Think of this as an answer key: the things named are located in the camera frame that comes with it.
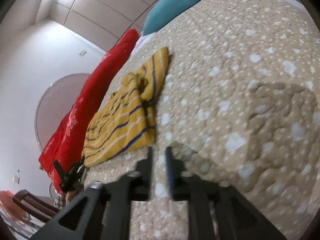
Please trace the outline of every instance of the red cloth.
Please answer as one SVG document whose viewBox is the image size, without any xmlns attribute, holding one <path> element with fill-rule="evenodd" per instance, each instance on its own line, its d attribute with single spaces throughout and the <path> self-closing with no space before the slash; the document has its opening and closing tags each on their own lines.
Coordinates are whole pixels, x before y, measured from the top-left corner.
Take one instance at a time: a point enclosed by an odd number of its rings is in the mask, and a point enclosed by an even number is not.
<svg viewBox="0 0 320 240">
<path fill-rule="evenodd" d="M 63 118 L 42 151 L 39 162 L 48 173 L 58 194 L 62 195 L 60 178 L 52 162 L 58 160 L 67 172 L 80 160 L 88 125 L 98 111 L 112 79 L 127 61 L 138 38 L 136 30 L 128 30 L 118 44 L 105 54 L 85 82 L 71 111 Z"/>
</svg>

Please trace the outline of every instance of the teal pillow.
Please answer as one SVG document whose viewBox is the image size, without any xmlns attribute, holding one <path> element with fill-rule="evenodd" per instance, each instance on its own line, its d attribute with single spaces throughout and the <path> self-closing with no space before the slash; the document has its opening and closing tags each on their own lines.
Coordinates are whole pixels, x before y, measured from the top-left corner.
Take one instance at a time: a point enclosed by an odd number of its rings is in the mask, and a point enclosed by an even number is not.
<svg viewBox="0 0 320 240">
<path fill-rule="evenodd" d="M 143 35 L 159 31 L 175 17 L 200 0 L 160 0 L 149 12 L 143 26 Z"/>
</svg>

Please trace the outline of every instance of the wall outlet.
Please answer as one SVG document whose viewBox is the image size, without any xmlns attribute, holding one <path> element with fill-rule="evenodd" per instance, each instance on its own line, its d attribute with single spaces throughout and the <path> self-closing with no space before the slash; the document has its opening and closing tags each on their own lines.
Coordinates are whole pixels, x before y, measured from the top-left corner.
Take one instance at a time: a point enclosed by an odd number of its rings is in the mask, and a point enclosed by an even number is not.
<svg viewBox="0 0 320 240">
<path fill-rule="evenodd" d="M 20 183 L 20 178 L 19 178 L 17 175 L 14 175 L 14 176 L 13 176 L 13 181 L 14 181 L 15 183 L 19 184 L 19 183 Z"/>
</svg>

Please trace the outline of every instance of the metal bolt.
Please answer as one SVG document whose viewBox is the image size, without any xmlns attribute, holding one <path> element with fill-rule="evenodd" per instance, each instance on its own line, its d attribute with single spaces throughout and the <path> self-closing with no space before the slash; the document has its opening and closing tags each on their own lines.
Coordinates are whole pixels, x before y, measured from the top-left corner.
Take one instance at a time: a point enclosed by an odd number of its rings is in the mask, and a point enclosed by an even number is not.
<svg viewBox="0 0 320 240">
<path fill-rule="evenodd" d="M 140 172 L 138 172 L 138 171 L 131 171 L 131 172 L 129 172 L 128 174 L 127 174 L 127 176 L 129 176 L 129 177 L 133 177 L 133 178 L 138 178 L 138 177 L 140 177 Z"/>
<path fill-rule="evenodd" d="M 219 181 L 219 186 L 220 187 L 229 187 L 230 184 L 229 184 L 229 182 L 227 180 L 220 180 Z"/>
<path fill-rule="evenodd" d="M 90 187 L 98 188 L 101 184 L 103 184 L 101 181 L 95 180 Z"/>
<path fill-rule="evenodd" d="M 192 176 L 192 173 L 189 172 L 189 171 L 183 171 L 183 172 L 181 172 L 181 176 L 185 177 L 185 178 L 188 178 L 188 177 Z"/>
</svg>

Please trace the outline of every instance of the bed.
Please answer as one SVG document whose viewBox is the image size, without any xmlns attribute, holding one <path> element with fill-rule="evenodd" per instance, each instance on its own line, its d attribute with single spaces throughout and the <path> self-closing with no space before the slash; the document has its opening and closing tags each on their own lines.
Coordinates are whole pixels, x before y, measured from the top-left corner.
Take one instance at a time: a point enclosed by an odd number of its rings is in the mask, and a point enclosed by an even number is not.
<svg viewBox="0 0 320 240">
<path fill-rule="evenodd" d="M 185 202 L 170 201 L 164 149 L 210 181 L 228 180 L 289 240 L 320 205 L 320 33 L 303 8 L 280 0 L 201 0 L 132 52 L 122 77 L 156 49 L 171 55 L 156 104 L 152 200 L 132 204 L 130 239 L 188 239 Z M 90 168 L 109 183 L 147 149 Z"/>
</svg>

